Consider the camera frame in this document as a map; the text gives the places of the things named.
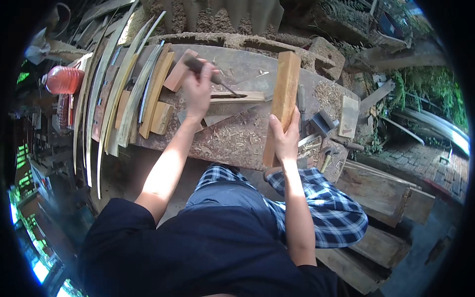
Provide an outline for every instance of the left hand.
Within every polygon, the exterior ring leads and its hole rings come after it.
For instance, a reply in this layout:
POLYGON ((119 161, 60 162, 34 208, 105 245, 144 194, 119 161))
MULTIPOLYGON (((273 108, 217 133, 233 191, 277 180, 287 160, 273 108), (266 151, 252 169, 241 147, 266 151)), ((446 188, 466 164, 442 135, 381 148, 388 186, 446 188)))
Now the left hand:
POLYGON ((216 67, 207 60, 198 60, 204 64, 201 73, 195 74, 188 70, 183 82, 187 110, 186 118, 195 123, 201 122, 208 111, 211 100, 211 77, 214 73, 219 73, 219 70, 216 70, 216 67))

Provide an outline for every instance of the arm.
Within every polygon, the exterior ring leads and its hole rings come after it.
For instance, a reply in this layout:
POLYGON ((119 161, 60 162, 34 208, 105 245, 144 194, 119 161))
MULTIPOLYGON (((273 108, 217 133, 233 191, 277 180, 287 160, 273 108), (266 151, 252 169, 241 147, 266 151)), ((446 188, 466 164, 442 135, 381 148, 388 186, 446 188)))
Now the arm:
POLYGON ((158 224, 180 180, 197 127, 206 115, 214 66, 206 63, 199 76, 191 71, 183 83, 187 114, 175 136, 150 171, 135 203, 145 207, 158 224))
POLYGON ((269 125, 274 132, 275 154, 285 177, 285 236, 290 258, 297 266, 317 266, 314 222, 297 169, 299 118, 300 113, 295 108, 286 133, 275 115, 270 115, 269 125))

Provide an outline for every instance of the person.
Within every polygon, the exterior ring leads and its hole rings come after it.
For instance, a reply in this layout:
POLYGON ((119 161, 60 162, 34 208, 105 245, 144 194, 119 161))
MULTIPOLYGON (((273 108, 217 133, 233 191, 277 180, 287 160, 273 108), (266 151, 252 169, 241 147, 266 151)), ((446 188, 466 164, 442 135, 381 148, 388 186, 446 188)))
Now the person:
POLYGON ((183 84, 186 119, 148 175, 135 202, 111 199, 78 255, 89 296, 335 296, 337 276, 317 267, 315 248, 360 240, 361 206, 317 169, 297 169, 298 108, 288 131, 270 115, 282 167, 265 180, 285 197, 271 201, 238 168, 213 163, 186 207, 156 228, 180 179, 195 131, 210 102, 210 77, 183 84))

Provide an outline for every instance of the hand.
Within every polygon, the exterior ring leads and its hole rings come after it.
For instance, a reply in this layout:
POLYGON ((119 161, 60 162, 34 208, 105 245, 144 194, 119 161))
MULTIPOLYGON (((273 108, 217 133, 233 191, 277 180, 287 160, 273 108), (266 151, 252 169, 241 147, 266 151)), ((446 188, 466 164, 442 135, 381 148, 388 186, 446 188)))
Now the hand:
POLYGON ((290 122, 287 132, 282 130, 282 124, 275 115, 269 116, 269 125, 274 132, 274 149, 275 155, 279 159, 281 165, 285 167, 286 164, 296 163, 298 155, 298 140, 300 138, 298 131, 298 121, 300 113, 298 108, 294 108, 292 120, 290 122))
POLYGON ((183 82, 183 91, 186 98, 186 118, 195 123, 201 122, 206 115, 211 100, 210 87, 213 72, 219 73, 216 67, 207 60, 198 59, 204 63, 200 74, 195 74, 188 70, 185 81, 183 82))

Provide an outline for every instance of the dark blue shirt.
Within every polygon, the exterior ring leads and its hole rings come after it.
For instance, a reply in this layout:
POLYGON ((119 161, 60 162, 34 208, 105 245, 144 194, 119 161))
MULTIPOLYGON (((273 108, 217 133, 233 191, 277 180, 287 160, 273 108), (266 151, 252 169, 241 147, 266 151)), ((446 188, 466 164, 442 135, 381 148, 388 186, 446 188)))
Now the dark blue shirt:
POLYGON ((110 200, 78 256, 88 295, 336 296, 336 275, 297 267, 277 239, 276 220, 261 207, 264 201, 242 202, 243 195, 252 195, 247 189, 200 189, 191 206, 158 229, 144 207, 110 200))

